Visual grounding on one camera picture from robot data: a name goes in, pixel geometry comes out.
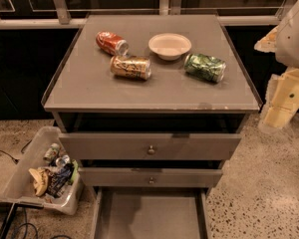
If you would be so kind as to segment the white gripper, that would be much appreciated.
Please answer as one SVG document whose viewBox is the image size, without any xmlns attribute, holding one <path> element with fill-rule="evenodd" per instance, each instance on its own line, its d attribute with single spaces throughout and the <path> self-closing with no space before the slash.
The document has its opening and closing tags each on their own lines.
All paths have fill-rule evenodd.
<svg viewBox="0 0 299 239">
<path fill-rule="evenodd" d="M 277 132 L 299 110 L 299 0 L 278 27 L 256 42 L 254 49 L 275 53 L 276 60 L 288 67 L 281 76 L 271 76 L 258 124 L 262 132 Z"/>
</svg>

